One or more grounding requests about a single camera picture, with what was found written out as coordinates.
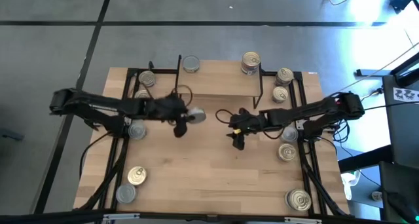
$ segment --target table leg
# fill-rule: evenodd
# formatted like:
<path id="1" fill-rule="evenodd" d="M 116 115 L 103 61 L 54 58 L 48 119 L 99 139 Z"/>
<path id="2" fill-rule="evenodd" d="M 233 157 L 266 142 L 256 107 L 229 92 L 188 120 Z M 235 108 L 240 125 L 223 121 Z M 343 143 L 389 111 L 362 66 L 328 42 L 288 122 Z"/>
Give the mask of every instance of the table leg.
<path id="1" fill-rule="evenodd" d="M 392 146 L 387 145 L 381 148 L 349 157 L 339 161 L 340 172 L 349 172 L 377 165 L 380 161 L 393 162 Z"/>

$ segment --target can lid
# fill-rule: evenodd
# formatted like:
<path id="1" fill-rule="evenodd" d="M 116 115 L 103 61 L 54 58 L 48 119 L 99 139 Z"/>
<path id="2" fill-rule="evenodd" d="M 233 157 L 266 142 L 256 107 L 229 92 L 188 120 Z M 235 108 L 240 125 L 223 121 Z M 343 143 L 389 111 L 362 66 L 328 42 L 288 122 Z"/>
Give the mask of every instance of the can lid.
<path id="1" fill-rule="evenodd" d="M 193 107 L 192 109 L 188 110 L 188 117 L 192 116 L 193 119 L 188 121 L 191 124 L 196 124 L 199 122 L 204 121 L 207 117 L 205 114 L 205 111 L 203 109 L 200 109 L 198 107 Z"/>
<path id="2" fill-rule="evenodd" d="M 147 133 L 146 127 L 143 120 L 133 120 L 130 127 L 128 128 L 128 135 L 132 139 L 140 140 L 143 139 Z"/>
<path id="3" fill-rule="evenodd" d="M 288 98 L 288 91 L 282 86 L 277 86 L 274 88 L 272 95 L 276 100 L 284 101 Z"/>
<path id="4" fill-rule="evenodd" d="M 135 166 L 128 172 L 128 181 L 132 185 L 142 184 L 145 178 L 147 178 L 147 171 L 143 167 Z"/>
<path id="5" fill-rule="evenodd" d="M 282 160 L 289 162 L 295 157 L 295 148 L 290 144 L 282 144 L 278 149 L 278 156 Z"/>
<path id="6" fill-rule="evenodd" d="M 117 201 L 121 204 L 131 203 L 137 196 L 136 188 L 132 184 L 124 184 L 117 189 Z"/>
<path id="7" fill-rule="evenodd" d="M 306 211 L 312 205 L 310 195 L 301 189 L 289 191 L 285 196 L 285 201 L 290 207 L 298 211 Z"/>
<path id="8" fill-rule="evenodd" d="M 281 68 L 276 73 L 276 76 L 282 81 L 291 81 L 294 79 L 294 73 L 290 69 L 287 69 L 286 67 Z"/>
<path id="9" fill-rule="evenodd" d="M 149 98 L 150 95 L 147 92 L 147 90 L 139 90 L 136 92 L 136 94 L 134 95 L 135 98 Z"/>
<path id="10" fill-rule="evenodd" d="M 199 69 L 199 59 L 196 56 L 186 56 L 183 59 L 183 68 L 190 71 Z"/>
<path id="11" fill-rule="evenodd" d="M 294 142 L 299 137 L 299 132 L 293 126 L 287 126 L 283 129 L 281 139 L 285 142 Z"/>
<path id="12" fill-rule="evenodd" d="M 156 81 L 156 77 L 152 71 L 146 70 L 139 74 L 138 80 L 146 86 L 153 86 Z"/>
<path id="13" fill-rule="evenodd" d="M 254 67 L 261 63 L 261 57 L 256 52 L 246 52 L 243 55 L 242 61 L 245 65 Z"/>

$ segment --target wooden shelf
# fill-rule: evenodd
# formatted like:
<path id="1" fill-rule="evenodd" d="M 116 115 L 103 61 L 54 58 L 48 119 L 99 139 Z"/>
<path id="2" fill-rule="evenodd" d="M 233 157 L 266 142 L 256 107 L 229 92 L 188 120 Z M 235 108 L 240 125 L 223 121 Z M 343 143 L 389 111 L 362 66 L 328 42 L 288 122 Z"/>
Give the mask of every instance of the wooden shelf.
<path id="1" fill-rule="evenodd" d="M 241 66 L 240 61 L 201 60 L 196 73 L 187 73 L 181 64 L 177 84 L 189 86 L 193 94 L 259 96 L 259 73 L 246 75 Z M 181 87 L 178 93 L 189 94 L 189 91 Z"/>

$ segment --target open can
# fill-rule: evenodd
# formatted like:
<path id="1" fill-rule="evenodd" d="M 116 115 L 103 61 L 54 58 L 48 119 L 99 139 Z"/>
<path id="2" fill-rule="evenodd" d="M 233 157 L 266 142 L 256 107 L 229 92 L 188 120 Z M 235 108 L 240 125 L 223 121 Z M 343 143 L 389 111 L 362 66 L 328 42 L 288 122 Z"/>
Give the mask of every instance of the open can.
<path id="1" fill-rule="evenodd" d="M 285 203 L 296 211 L 307 211 L 312 205 L 310 195 L 302 189 L 293 189 L 285 194 Z"/>

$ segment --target wooden table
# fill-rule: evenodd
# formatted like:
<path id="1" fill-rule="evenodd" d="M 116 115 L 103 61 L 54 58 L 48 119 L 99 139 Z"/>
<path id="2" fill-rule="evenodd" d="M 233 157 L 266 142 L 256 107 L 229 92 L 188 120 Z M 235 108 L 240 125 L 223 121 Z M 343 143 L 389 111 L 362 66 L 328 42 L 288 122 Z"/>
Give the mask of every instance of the wooden table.
<path id="1" fill-rule="evenodd" d="M 104 96 L 120 98 L 126 78 L 126 68 L 111 68 L 103 91 Z M 302 73 L 307 102 L 322 99 L 323 94 L 316 73 Z M 279 140 L 264 134 L 246 137 L 246 146 L 239 151 L 225 135 L 231 129 L 221 124 L 214 114 L 218 109 L 238 112 L 244 107 L 255 114 L 258 110 L 275 107 L 291 108 L 290 99 L 281 104 L 271 100 L 274 77 L 263 77 L 264 94 L 256 110 L 252 98 L 243 96 L 208 96 L 194 94 L 191 106 L 205 110 L 207 119 L 200 124 L 189 124 L 182 138 L 175 138 L 168 123 L 147 121 L 147 136 L 130 140 L 122 183 L 133 166 L 146 168 L 148 177 L 138 187 L 139 195 L 131 204 L 118 204 L 121 212 L 158 212 L 184 214 L 231 215 L 295 215 L 307 216 L 285 205 L 284 196 L 295 188 L 303 189 L 299 158 L 283 162 L 276 156 Z M 154 97 L 167 95 L 175 85 L 175 74 L 156 75 L 156 85 L 150 88 Z M 300 105 L 295 84 L 297 103 Z M 225 120 L 228 115 L 220 114 Z M 105 131 L 93 132 L 92 141 Z M 103 180 L 112 138 L 93 146 L 84 164 L 74 207 L 83 205 Z M 340 178 L 335 148 L 326 141 L 316 142 L 321 180 L 334 201 L 349 213 Z M 314 210 L 319 213 L 318 198 L 311 183 Z M 107 196 L 110 206 L 113 185 Z"/>

